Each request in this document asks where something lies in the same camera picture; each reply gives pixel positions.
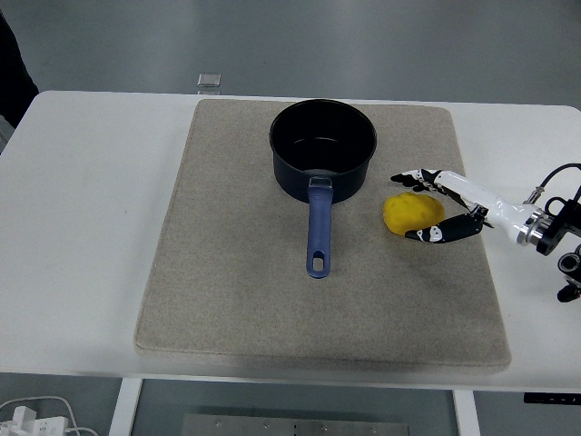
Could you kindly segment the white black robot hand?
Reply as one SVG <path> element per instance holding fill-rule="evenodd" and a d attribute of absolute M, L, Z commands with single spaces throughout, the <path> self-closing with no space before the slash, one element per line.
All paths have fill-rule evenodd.
<path fill-rule="evenodd" d="M 503 230 L 514 243 L 529 244 L 530 223 L 537 211 L 533 205 L 510 203 L 499 194 L 451 171 L 417 169 L 395 174 L 390 180 L 415 192 L 442 193 L 467 209 L 466 213 L 440 223 L 405 232 L 409 239 L 453 243 L 477 235 L 489 225 Z"/>

